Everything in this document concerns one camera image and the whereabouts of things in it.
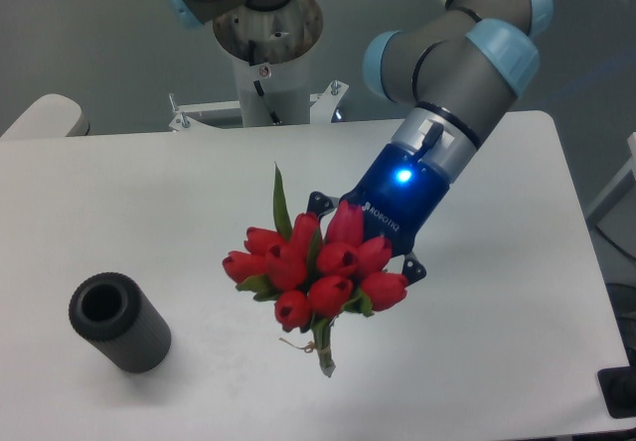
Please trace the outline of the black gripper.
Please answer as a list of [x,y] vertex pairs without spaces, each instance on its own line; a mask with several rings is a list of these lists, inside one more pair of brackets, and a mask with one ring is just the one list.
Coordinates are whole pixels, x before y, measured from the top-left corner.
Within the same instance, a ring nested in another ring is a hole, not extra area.
[[[426,268],[414,252],[415,237],[449,190],[449,181],[421,158],[438,143],[443,126],[434,122],[421,146],[411,153],[387,144],[355,188],[341,199],[363,209],[363,240],[387,238],[394,256],[403,255],[406,286],[424,279]],[[314,191],[306,213],[319,222],[337,210],[340,199]]]

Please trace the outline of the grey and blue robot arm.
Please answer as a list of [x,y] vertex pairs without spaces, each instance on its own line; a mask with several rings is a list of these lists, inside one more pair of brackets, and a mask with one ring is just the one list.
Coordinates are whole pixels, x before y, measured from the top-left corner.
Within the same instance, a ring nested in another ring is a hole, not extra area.
[[[167,0],[187,28],[211,24],[233,59],[245,126],[305,124],[305,58],[323,30],[315,0]],[[534,37],[553,0],[441,0],[438,19],[386,32],[363,59],[367,87],[409,114],[344,199],[365,212],[365,238],[383,235],[406,280],[426,272],[412,249],[426,220],[539,66]]]

